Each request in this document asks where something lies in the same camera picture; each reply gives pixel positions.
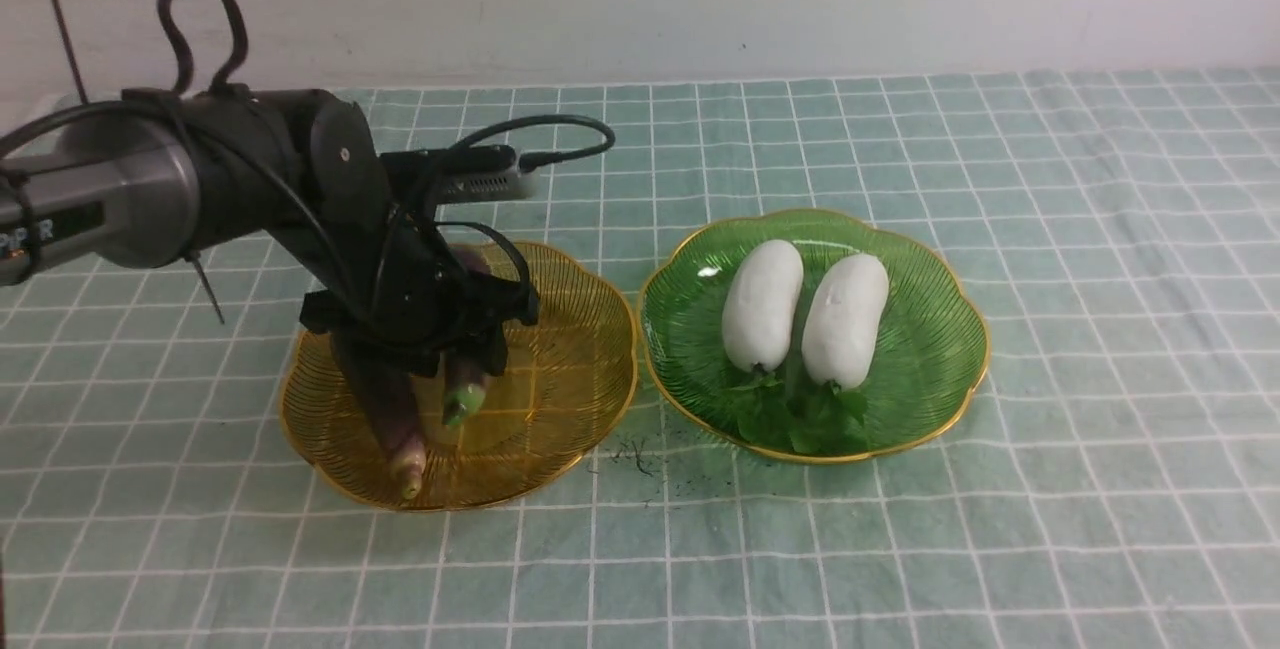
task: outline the light green tablecloth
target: light green tablecloth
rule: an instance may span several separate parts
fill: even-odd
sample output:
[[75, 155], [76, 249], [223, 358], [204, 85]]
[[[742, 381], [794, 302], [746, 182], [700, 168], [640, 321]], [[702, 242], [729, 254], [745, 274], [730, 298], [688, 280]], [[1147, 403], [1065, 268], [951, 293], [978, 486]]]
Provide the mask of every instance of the light green tablecloth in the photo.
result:
[[989, 317], [989, 379], [942, 440], [805, 470], [645, 378], [525, 501], [374, 513], [279, 431], [310, 285], [287, 253], [212, 252], [228, 326], [191, 271], [77, 262], [0, 294], [10, 649], [1280, 646], [1280, 70], [352, 96], [380, 148], [612, 122], [538, 201], [454, 216], [632, 293], [713, 219], [915, 236]]

